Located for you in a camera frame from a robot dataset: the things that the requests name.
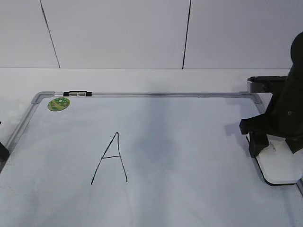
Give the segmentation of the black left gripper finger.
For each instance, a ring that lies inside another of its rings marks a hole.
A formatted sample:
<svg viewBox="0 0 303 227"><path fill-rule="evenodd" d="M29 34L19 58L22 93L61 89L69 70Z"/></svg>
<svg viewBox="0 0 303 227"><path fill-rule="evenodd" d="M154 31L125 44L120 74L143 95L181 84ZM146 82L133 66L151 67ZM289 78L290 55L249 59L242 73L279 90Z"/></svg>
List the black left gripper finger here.
<svg viewBox="0 0 303 227"><path fill-rule="evenodd" d="M6 161L9 158L9 150L0 142L0 160Z"/></svg>

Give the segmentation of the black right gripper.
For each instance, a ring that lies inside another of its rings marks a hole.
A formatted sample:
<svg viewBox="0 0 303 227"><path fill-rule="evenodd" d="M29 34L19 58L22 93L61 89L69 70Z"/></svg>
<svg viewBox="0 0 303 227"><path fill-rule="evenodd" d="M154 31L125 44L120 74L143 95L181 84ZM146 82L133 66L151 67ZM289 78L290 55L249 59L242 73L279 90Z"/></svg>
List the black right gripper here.
<svg viewBox="0 0 303 227"><path fill-rule="evenodd" d="M303 72L289 72L281 92L272 94L266 111L258 116L242 119L242 134L249 133L249 153L257 157L269 146L268 135L285 138L291 152L303 148Z"/></svg>

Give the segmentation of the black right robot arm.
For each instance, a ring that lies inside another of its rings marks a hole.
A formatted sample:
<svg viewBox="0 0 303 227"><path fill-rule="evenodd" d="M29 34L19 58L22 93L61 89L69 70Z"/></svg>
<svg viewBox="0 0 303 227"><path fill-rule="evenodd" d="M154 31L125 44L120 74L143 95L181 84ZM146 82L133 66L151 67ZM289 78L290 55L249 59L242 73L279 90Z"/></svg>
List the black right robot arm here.
<svg viewBox="0 0 303 227"><path fill-rule="evenodd" d="M268 136L284 138L292 153L303 147L303 34L292 42L292 67L286 76L248 78L251 93L271 93L264 113L240 122L240 131L248 134L249 152L257 157L269 146Z"/></svg>

